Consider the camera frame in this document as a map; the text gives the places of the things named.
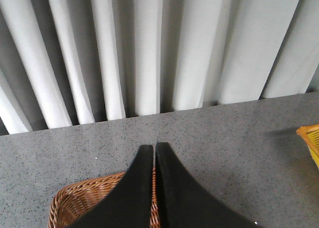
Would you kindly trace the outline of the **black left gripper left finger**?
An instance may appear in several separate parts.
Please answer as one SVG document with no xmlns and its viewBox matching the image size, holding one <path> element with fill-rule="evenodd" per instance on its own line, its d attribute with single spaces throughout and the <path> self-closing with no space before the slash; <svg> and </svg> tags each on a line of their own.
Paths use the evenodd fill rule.
<svg viewBox="0 0 319 228">
<path fill-rule="evenodd" d="M 152 145 L 139 146 L 124 176 L 95 207 L 70 228 L 148 228 L 153 176 Z"/>
</svg>

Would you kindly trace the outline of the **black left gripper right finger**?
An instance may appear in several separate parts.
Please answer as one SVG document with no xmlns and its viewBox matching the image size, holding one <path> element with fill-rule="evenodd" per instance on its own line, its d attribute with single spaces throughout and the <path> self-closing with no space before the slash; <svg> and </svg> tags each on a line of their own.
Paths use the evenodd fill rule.
<svg viewBox="0 0 319 228">
<path fill-rule="evenodd" d="M 156 196 L 163 228 L 256 228 L 188 172 L 167 142 L 156 144 Z"/>
</svg>

